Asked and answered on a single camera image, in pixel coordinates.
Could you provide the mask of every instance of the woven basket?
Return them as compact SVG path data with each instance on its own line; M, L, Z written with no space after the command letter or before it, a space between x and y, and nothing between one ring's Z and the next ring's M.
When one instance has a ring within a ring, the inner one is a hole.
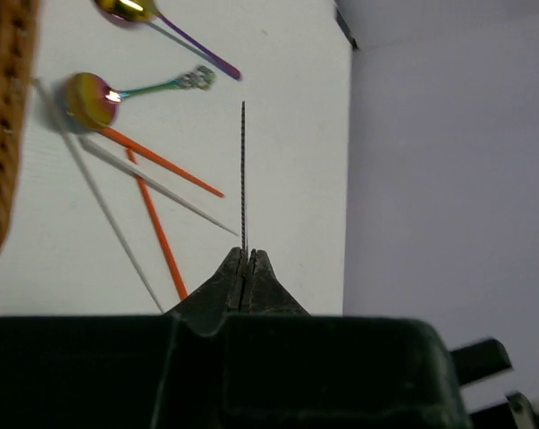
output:
M9 229L19 171L37 13L38 0L0 0L0 249Z

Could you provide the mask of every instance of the orange chopstick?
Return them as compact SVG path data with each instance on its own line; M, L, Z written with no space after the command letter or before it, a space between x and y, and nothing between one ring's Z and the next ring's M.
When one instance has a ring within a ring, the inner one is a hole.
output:
M155 152L152 152L150 149L148 149L146 147L143 147L142 145L140 145L140 143L137 143L134 140L124 136L119 131L115 130L114 128L104 128L103 130L100 130L99 132L103 136L105 136L105 137L109 138L110 140L118 143L119 145L124 146L124 147L136 152L137 154L140 154L140 155L144 156L145 158L149 159L150 161L152 161L152 162L154 162L154 163L156 163L158 165L161 165L165 169L167 169L167 170L169 170L169 171L171 171L171 172L173 172L175 174L178 174L179 176L183 177L187 181L191 181L192 183L198 185L200 188L205 189L208 192L211 192L212 194L214 194L214 195L216 195L216 196L218 196L220 198L225 197L225 195L223 194L222 191L214 188L211 185L208 185L207 183L205 183L201 179L198 179L193 174L191 174L189 172L186 172L185 170L181 169L176 164L171 163L170 161L168 161L164 157L158 155Z
M126 154L128 155L128 159L130 159L133 163L136 163L136 157L134 156L134 152L132 152L131 149L126 149ZM144 179L139 176L136 176L136 181L138 182L140 193L142 194L144 202L146 203L147 213L149 214L150 219L152 220L152 224L154 225L154 231L156 231L156 236L158 238L158 241L160 242L162 253L164 253L165 262L168 264L168 268L170 269L173 284L178 291L180 300L184 300L188 297L188 291L186 290L186 286L183 284L180 270L178 269L176 260L173 257L172 250L170 249L170 245L168 244L168 239L165 237L164 229L162 228L162 224L160 223L160 219L158 218L158 214L156 212L156 209L154 208L154 203L152 203L152 198L150 197L150 193L147 190L147 185L144 182Z

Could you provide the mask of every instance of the white chopstick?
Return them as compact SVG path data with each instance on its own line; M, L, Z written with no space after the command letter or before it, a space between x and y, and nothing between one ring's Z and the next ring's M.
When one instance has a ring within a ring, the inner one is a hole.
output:
M100 158L106 159L107 161L110 161L112 164L118 165L119 168L128 171L131 174L138 175L148 185L150 185L152 188L157 190L158 192L166 195L169 199L175 201L176 203L180 204L181 206L184 206L194 212L196 215L199 215L203 217L204 219L208 220L209 222L213 223L216 226L219 226L221 229L228 231L229 233L238 236L239 234L229 227L225 226L221 222L217 221L215 218L204 212L203 210L193 206L191 203L180 197L175 192L168 189L163 183L152 177L148 172L144 170L143 167L141 167L138 164L134 164L132 161L128 159L121 158L109 150L101 147L93 140L84 137L84 136L77 136L79 142L82 144L82 146L87 149L89 152L92 152L94 155L99 156Z
M63 138L64 143L71 151L74 161L79 166L79 169L82 172L84 179L87 181L87 184L90 187L90 190L92 191L95 198L97 199L97 202L100 205L100 208L102 208L102 211L104 212L106 216L106 219L110 223L110 226L112 226L112 229L114 230L114 233L116 234L116 237L118 237L118 240L122 244L122 247L124 248L126 255L128 255L128 258L130 259L132 265L134 266L134 269L136 269L136 272L138 273L139 278L144 283L144 286L146 287L147 292L150 294L150 297L152 297L152 299L156 303L156 306L158 307L160 312L163 313L164 309L162 308L160 301L158 300L156 294L154 293L154 290L150 286L150 283L146 275L142 271L142 267L140 266L140 264L138 263L138 260L134 256L134 253L132 252L132 249L130 245L128 244L128 241L124 237L124 234L122 233L122 230L120 229L120 226L118 225L118 222L116 222L116 219L114 219L112 212L110 211L110 207L105 202L105 199L102 196L102 192L100 192L100 188L97 186L97 182L95 181L94 177L90 173L90 170L88 169L87 164L85 163L84 158L82 157L82 151L80 150L79 144L75 140L72 139L71 133L69 132L69 127L63 118L63 114L61 113L61 110L59 109L59 107L57 107L53 98L48 95L40 79L33 79L33 85L35 89L37 90L38 94L40 95L40 97L42 98L43 103L45 103L45 106L49 114L51 115L52 120L56 125L56 128L58 128L58 131L61 137Z

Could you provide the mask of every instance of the thin metal rod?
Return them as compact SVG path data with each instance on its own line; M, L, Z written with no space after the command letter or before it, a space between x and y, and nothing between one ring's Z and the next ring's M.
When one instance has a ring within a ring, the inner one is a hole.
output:
M92 191L95 198L97 199L97 202L100 205L100 208L102 208L102 211L104 212L106 219L108 220L108 223L110 223L110 226L112 226L112 229L114 230L114 233L116 234L116 237L122 244L122 247L124 248L126 255L128 255L128 258L130 259L132 265L134 266L134 269L138 273L139 278L144 283L144 286L146 287L147 292L150 294L150 297L152 298L152 300L154 300L154 302L156 303L156 306L160 310L160 313L163 313L164 309L162 308L160 301L158 300L156 294L154 293L152 286L150 286L150 283L146 275L142 271L142 267L140 266L140 264L138 263L138 260L134 256L134 253L132 252L132 249L130 245L128 244L128 241L126 240L126 237L122 233L122 230L120 229L120 226L118 225L118 222L116 222L114 216L112 215L112 212L110 211L110 207L106 203L102 195L102 192L100 192L100 188L98 187L97 182L95 181L94 177L90 173L90 170L88 169L88 166L86 162L84 161L82 152L80 150L80 146L77 144L76 141L72 140L71 133L68 131L68 125L66 124L63 118L63 114L61 113L61 110L56 106L53 98L48 95L40 79L34 79L33 85L35 89L37 90L38 94L40 95L40 97L42 98L43 103L45 103L45 106L47 107L47 110L49 114L51 115L53 122L58 128L59 133L64 140L64 143L71 151L74 161L79 166L80 172L84 176L84 179L87 182L88 186L90 187L90 190Z
M82 146L87 149L89 152L94 153L95 155L110 161L112 164L118 165L121 169L126 170L127 172L139 176L144 181L150 185L152 188L157 190L158 192L164 194L172 201L175 201L176 203L180 204L181 206L186 207L190 211L194 212L196 215L199 215L203 217L204 219L208 220L209 222L213 223L214 225L220 227L221 229L228 231L229 233L239 237L239 234L232 229L225 226L223 223L217 221L212 216L204 212L203 210L195 207L182 197L180 197L175 192L169 190L167 187L165 187L164 184L162 184L160 181L152 177L148 172L144 170L143 167L141 167L138 164L134 164L132 161L120 158L119 156L113 154L109 150L101 147L96 142L92 141L91 139L88 139L84 136L78 136L79 142L82 144Z
M245 195L245 101L241 102L241 250L248 257L248 212Z

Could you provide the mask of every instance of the iridescent spoon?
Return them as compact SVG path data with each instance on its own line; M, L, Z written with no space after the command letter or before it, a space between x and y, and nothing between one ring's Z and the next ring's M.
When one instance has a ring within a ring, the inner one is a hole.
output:
M197 42L188 33L177 27L173 22L163 16L154 0L94 0L95 5L106 13L110 13L116 18L120 18L130 22L149 22L153 18L158 17L168 27L173 29L180 36L188 40L193 46L199 49L201 52L209 56L212 61L219 66L224 72L229 74L236 80L241 79L241 72L229 64L224 59L220 58L212 51L207 49L201 43Z
M96 74L81 72L64 84L63 101L66 110L89 130L109 127L118 114L119 104L134 96L162 89L208 90L215 82L215 73L204 65L175 79L149 87L118 91Z

